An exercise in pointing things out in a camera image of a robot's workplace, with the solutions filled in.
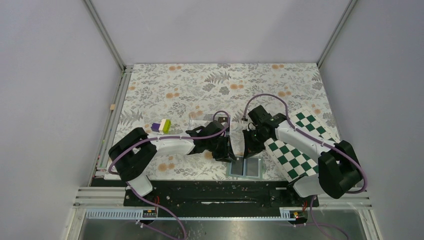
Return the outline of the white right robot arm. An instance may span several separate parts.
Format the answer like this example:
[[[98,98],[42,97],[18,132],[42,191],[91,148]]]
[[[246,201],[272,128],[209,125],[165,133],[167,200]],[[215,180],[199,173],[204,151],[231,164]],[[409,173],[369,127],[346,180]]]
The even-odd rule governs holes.
[[[242,119],[250,119],[254,126],[253,130],[243,131],[244,158],[265,150],[266,141],[272,139],[293,146],[317,163],[317,174],[302,176],[290,183],[286,198],[293,206],[301,205],[312,195],[327,194],[339,199],[366,179],[352,145],[345,140],[334,142],[306,133],[288,116],[282,113],[271,115],[261,105]]]

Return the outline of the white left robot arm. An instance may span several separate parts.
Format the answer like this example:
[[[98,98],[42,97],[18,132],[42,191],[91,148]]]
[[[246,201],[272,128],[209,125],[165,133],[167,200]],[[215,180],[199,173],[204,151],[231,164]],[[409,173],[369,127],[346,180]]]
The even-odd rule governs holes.
[[[155,192],[143,172],[154,157],[194,155],[209,151],[218,162],[232,162],[236,156],[230,136],[226,134],[228,127],[227,124],[213,120],[206,126],[198,126],[179,135],[148,134],[142,127],[137,127],[109,149],[112,163],[108,171],[118,175],[135,191],[136,199],[148,206],[154,202]]]

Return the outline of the green card holder wallet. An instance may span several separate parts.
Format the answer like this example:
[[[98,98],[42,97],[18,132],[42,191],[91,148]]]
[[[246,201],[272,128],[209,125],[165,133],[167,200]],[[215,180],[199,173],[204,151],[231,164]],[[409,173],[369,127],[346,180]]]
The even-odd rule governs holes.
[[[247,176],[246,175],[246,162],[247,159],[258,159],[259,161],[259,176],[258,177],[252,177],[252,176]],[[226,170],[226,175],[228,177],[235,177],[235,178],[242,178],[242,179],[250,179],[250,180],[262,180],[263,179],[263,159],[259,158],[259,157],[249,157],[249,158],[243,158],[241,156],[237,156],[236,160],[243,160],[244,161],[244,165],[243,165],[243,175],[232,175],[230,174],[230,170],[231,170],[231,163],[234,162],[230,162],[227,164],[227,170]]]

